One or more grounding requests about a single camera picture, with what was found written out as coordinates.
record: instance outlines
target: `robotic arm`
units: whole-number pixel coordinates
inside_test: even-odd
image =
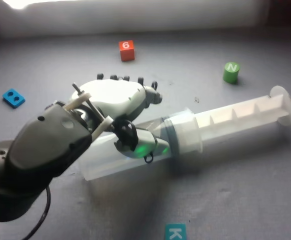
[[[116,148],[129,156],[137,157],[134,152],[143,142],[149,143],[147,154],[152,157],[168,144],[132,124],[143,109],[162,101],[156,82],[149,87],[143,78],[97,78],[80,88],[73,84],[76,92],[69,103],[55,102],[31,119],[15,140],[0,142],[0,222],[25,214],[51,180],[104,131],[114,132]]]

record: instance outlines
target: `green cylinder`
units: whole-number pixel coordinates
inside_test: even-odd
[[[234,61],[227,62],[224,66],[223,80],[229,84],[236,84],[238,81],[238,74],[240,65]]]

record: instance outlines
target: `blue block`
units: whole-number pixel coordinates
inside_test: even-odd
[[[183,223],[166,224],[165,240],[187,240],[186,225]]]
[[[21,104],[23,104],[26,99],[20,95],[16,90],[11,88],[9,91],[7,91],[5,94],[2,95],[4,101],[9,104],[11,107],[16,109]]]

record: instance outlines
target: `red cube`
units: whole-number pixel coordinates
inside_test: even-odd
[[[120,41],[119,49],[121,55],[121,61],[131,61],[135,59],[135,47],[132,40],[129,41]]]

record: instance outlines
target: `gray table surface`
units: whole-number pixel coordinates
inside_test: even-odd
[[[136,59],[123,63],[118,42],[130,39]],[[238,85],[222,80],[230,61],[241,64]],[[72,82],[97,73],[158,82],[163,102],[136,123],[261,97],[275,85],[291,95],[291,27],[2,41],[0,141],[13,139],[54,100],[66,101]],[[25,96],[18,109],[2,101],[9,88]],[[162,240],[167,223],[186,223],[189,240],[291,240],[291,126],[242,132],[201,157],[90,182],[74,163],[50,187],[51,209],[33,240]],[[43,193],[23,217],[0,223],[0,240],[23,238],[45,204]]]

